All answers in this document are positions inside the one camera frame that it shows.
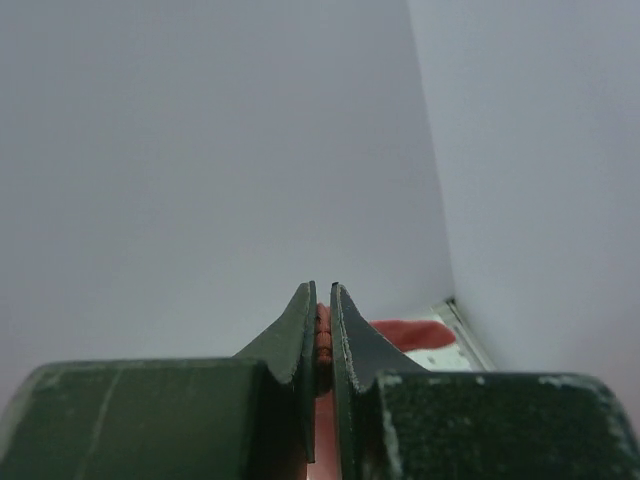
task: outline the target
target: white wall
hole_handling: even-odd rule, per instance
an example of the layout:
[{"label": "white wall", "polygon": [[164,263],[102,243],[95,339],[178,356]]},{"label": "white wall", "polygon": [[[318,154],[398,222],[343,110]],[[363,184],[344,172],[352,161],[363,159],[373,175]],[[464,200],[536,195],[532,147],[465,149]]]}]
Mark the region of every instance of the white wall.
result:
[{"label": "white wall", "polygon": [[0,406],[42,362],[232,354],[308,279],[453,293],[407,6],[302,3],[0,3]]},{"label": "white wall", "polygon": [[506,369],[640,428],[640,3],[410,0],[456,296]]}]

